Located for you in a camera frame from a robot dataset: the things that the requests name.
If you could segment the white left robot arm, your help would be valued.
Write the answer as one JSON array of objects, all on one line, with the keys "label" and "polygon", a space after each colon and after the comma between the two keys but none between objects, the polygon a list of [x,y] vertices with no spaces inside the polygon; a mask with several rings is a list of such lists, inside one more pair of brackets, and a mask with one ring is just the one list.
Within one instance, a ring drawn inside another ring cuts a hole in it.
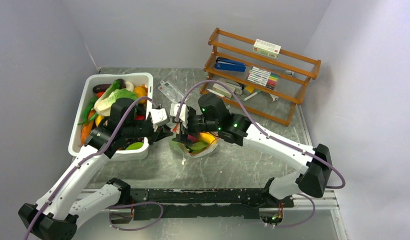
[{"label": "white left robot arm", "polygon": [[87,183],[127,138],[145,138],[151,142],[170,134],[168,112],[156,104],[146,119],[135,120],[136,100],[118,99],[110,116],[94,128],[73,163],[36,203],[24,204],[18,211],[26,232],[41,240],[69,240],[87,220],[108,207],[124,208],[132,202],[130,185],[113,178],[88,197],[77,200]]}]

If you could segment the white mushroom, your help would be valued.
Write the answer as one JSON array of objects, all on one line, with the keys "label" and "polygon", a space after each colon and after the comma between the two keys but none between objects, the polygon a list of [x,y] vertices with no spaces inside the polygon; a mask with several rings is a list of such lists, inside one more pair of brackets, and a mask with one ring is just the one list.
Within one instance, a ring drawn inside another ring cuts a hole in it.
[{"label": "white mushroom", "polygon": [[128,91],[134,92],[135,85],[134,85],[133,83],[131,83],[131,82],[129,82],[129,81],[125,81],[124,84],[125,84],[125,88],[126,88]]}]

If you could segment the green romaine lettuce leaf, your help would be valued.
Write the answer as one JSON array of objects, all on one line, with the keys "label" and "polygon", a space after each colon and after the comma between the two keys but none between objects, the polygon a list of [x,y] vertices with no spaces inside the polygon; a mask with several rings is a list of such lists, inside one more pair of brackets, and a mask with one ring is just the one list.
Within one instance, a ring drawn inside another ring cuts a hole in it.
[{"label": "green romaine lettuce leaf", "polygon": [[180,142],[175,142],[170,140],[169,141],[169,146],[175,150],[178,151],[182,154],[187,154],[187,155],[195,155],[203,152],[209,145],[203,141],[197,141],[193,143],[192,145],[184,145]]}]

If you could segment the purple sweet potato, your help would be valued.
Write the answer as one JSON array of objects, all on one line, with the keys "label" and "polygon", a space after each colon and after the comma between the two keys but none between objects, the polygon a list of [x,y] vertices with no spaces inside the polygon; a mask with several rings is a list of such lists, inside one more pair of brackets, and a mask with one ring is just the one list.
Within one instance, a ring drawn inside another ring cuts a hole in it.
[{"label": "purple sweet potato", "polygon": [[188,135],[187,135],[187,139],[188,139],[190,142],[193,142],[193,143],[195,143],[195,142],[197,141],[197,137],[196,137],[196,136],[193,136],[193,135],[191,135],[191,134],[188,134]]}]

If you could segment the yellow banana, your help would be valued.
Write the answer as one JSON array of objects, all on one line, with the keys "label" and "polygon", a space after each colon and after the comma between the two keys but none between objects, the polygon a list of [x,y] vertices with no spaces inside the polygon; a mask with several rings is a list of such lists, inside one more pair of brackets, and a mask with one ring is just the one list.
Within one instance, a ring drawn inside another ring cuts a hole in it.
[{"label": "yellow banana", "polygon": [[217,141],[217,137],[215,137],[214,135],[208,133],[208,132],[201,132],[198,135],[198,141],[200,142],[205,142],[208,145],[212,145],[213,143],[215,143]]}]

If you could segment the clear zip top bag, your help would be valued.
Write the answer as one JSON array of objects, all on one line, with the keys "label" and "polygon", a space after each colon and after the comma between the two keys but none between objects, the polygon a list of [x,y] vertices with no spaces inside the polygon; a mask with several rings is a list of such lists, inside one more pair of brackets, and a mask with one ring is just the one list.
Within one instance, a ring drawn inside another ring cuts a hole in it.
[{"label": "clear zip top bag", "polygon": [[212,132],[200,132],[198,137],[194,138],[192,145],[185,145],[173,140],[169,141],[169,145],[173,151],[184,156],[201,158],[210,155],[216,150],[219,139]]}]

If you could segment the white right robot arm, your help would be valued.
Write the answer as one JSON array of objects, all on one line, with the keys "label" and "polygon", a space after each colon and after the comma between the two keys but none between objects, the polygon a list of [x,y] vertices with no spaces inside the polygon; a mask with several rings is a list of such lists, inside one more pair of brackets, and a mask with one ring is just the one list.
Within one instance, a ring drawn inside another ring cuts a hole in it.
[{"label": "white right robot arm", "polygon": [[261,151],[291,166],[293,173],[268,181],[262,194],[268,207],[275,207],[281,199],[298,193],[323,197],[332,172],[331,154],[326,145],[313,147],[275,134],[246,114],[230,113],[222,99],[212,93],[202,95],[198,103],[200,113],[185,104],[172,104],[171,116],[178,117],[181,124],[177,141],[190,145],[190,136],[216,132],[227,143]]}]

